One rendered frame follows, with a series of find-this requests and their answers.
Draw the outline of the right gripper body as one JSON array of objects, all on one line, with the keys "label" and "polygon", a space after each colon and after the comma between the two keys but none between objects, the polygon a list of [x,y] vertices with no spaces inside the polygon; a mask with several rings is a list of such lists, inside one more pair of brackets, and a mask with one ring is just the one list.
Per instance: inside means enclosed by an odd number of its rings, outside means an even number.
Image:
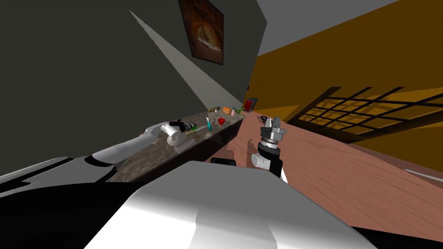
[{"label": "right gripper body", "polygon": [[283,135],[286,134],[287,129],[276,127],[261,127],[260,135],[262,141],[280,142]]}]

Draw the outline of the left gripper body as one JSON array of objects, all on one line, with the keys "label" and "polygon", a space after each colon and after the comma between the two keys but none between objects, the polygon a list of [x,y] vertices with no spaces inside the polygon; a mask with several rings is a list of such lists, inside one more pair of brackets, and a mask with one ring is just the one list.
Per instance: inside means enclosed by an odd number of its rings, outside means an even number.
[{"label": "left gripper body", "polygon": [[170,121],[169,125],[170,126],[177,126],[181,132],[193,131],[197,127],[197,124],[193,124],[193,123],[185,124],[180,119],[177,121]]}]

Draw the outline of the red and grey appliance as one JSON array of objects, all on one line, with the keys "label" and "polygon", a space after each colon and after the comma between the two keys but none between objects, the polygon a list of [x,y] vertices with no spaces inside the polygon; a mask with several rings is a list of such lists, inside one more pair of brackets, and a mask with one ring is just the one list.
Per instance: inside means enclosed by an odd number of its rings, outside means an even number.
[{"label": "red and grey appliance", "polygon": [[246,99],[244,106],[243,106],[243,112],[250,113],[253,111],[256,103],[258,101],[258,98],[248,98]]}]

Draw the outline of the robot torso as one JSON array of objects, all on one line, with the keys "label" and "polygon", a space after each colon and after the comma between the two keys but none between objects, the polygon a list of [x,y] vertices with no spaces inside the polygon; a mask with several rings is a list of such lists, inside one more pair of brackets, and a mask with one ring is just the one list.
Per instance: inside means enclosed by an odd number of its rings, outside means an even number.
[{"label": "robot torso", "polygon": [[135,191],[84,249],[376,249],[268,171],[190,161]]}]

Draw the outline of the brown framed wall picture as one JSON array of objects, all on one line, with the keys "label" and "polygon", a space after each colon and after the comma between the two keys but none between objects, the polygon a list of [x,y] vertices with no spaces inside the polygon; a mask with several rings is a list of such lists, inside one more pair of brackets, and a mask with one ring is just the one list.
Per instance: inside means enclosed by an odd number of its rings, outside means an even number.
[{"label": "brown framed wall picture", "polygon": [[192,57],[224,64],[224,15],[209,0],[178,0]]}]

